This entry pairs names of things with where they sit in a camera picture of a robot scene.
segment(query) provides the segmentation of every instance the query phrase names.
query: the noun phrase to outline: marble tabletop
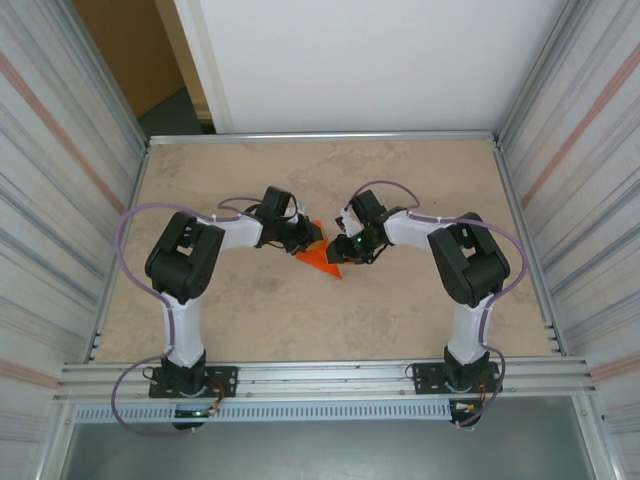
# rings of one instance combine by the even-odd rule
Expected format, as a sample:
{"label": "marble tabletop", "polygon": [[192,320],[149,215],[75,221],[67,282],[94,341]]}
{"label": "marble tabletop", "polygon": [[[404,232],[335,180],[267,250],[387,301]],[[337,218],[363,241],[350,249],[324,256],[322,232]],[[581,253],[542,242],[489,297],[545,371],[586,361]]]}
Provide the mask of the marble tabletop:
{"label": "marble tabletop", "polygon": [[[275,185],[293,192],[312,219],[333,219],[353,191],[374,179],[414,190],[418,212],[479,213],[515,233],[486,141],[399,141],[158,145],[151,150],[138,203],[167,201],[203,213],[226,197],[261,197]],[[408,205],[399,189],[374,188],[387,207]],[[133,220],[125,259],[144,262],[173,212]],[[517,251],[498,238],[512,269]],[[453,303],[433,258],[411,247],[388,249],[374,265],[343,266],[336,279],[274,248],[223,252],[203,295],[201,334],[210,361],[366,360],[441,357]],[[489,343],[506,355],[549,355],[529,278],[496,303]],[[119,272],[97,361],[132,362],[164,345],[160,304]]]}

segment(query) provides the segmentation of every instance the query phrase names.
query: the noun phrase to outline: red stripe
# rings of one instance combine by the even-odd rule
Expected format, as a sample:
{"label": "red stripe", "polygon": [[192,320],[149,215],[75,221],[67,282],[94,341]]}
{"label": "red stripe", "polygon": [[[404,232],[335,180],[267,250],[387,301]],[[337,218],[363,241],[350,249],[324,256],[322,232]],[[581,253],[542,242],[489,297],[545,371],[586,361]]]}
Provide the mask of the red stripe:
{"label": "red stripe", "polygon": [[598,116],[598,114],[607,106],[607,104],[611,101],[613,96],[620,90],[620,87],[624,85],[627,79],[631,76],[636,67],[640,64],[640,43],[633,49],[631,55],[627,57],[624,63],[620,66],[615,75],[609,80],[607,86],[604,87],[602,93],[598,96],[595,103],[591,106],[587,114],[580,121],[578,126],[571,132],[569,138],[565,140],[565,142],[560,147],[560,150],[556,152],[553,156],[549,164],[542,171],[538,179],[535,181],[531,189],[527,192],[527,194],[522,197],[522,205],[527,208],[527,205],[531,202],[531,199],[534,195],[540,190],[540,187],[547,181],[549,176],[553,173],[553,171],[558,167],[560,162],[564,160],[567,154],[571,151],[571,149],[578,142],[584,131],[591,125],[593,119]]}
{"label": "red stripe", "polygon": [[594,368],[591,370],[591,378],[594,382],[602,382],[633,372],[640,372],[640,353],[628,355],[614,362],[605,363],[600,367]]}
{"label": "red stripe", "polygon": [[0,377],[30,383],[38,387],[50,388],[51,390],[58,388],[58,383],[60,382],[60,379],[57,377],[1,358]]}
{"label": "red stripe", "polygon": [[47,107],[38,99],[36,94],[29,88],[29,85],[25,82],[24,78],[18,73],[18,71],[11,64],[9,59],[0,52],[0,70],[7,80],[13,85],[16,91],[22,96],[27,104],[33,109],[33,111],[40,117],[42,123],[49,129],[51,134],[60,142],[65,150],[71,155],[80,168],[89,176],[91,181],[98,187],[98,190],[107,198],[109,203],[119,212],[124,211],[124,205],[116,194],[109,188],[109,186],[100,178],[98,172],[96,172],[89,161],[82,154],[80,149],[73,142],[71,137],[64,131],[62,126],[54,118],[54,116],[47,110]]}

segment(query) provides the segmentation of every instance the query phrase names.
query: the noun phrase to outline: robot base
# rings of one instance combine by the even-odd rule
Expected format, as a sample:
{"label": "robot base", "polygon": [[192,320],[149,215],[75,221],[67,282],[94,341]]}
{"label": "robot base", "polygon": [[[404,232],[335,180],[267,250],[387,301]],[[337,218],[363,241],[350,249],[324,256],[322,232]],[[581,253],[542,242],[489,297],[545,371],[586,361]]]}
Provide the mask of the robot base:
{"label": "robot base", "polygon": [[439,393],[493,393],[498,384],[498,364],[489,362],[489,354],[469,365],[460,365],[445,349],[444,363],[414,363],[412,379],[416,395]]}
{"label": "robot base", "polygon": [[191,368],[180,367],[163,359],[153,368],[149,398],[217,398],[207,379],[214,378],[224,387],[224,397],[235,397],[238,367],[205,365],[205,354]]}

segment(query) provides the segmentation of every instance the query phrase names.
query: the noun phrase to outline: white wall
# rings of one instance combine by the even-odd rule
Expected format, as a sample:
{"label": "white wall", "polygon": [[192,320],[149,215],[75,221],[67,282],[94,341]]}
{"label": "white wall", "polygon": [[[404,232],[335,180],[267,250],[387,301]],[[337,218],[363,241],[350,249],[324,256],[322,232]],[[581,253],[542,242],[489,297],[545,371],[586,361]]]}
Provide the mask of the white wall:
{"label": "white wall", "polygon": [[176,0],[222,133],[494,129],[565,0]]}

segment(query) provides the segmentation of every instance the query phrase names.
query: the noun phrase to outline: orange object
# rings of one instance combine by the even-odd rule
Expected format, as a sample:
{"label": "orange object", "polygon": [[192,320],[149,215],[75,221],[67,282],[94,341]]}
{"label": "orange object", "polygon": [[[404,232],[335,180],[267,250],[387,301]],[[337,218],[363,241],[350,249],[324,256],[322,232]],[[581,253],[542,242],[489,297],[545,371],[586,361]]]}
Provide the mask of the orange object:
{"label": "orange object", "polygon": [[327,247],[329,246],[329,242],[327,241],[327,237],[324,234],[324,228],[322,228],[322,222],[320,220],[316,220],[313,222],[315,225],[319,226],[322,230],[322,242],[319,242],[316,248],[311,250],[310,252],[301,252],[296,253],[296,258],[307,265],[311,265],[318,270],[322,270],[329,275],[333,275],[337,278],[342,278],[342,274],[340,273],[340,269],[337,265],[332,265],[327,261]]}

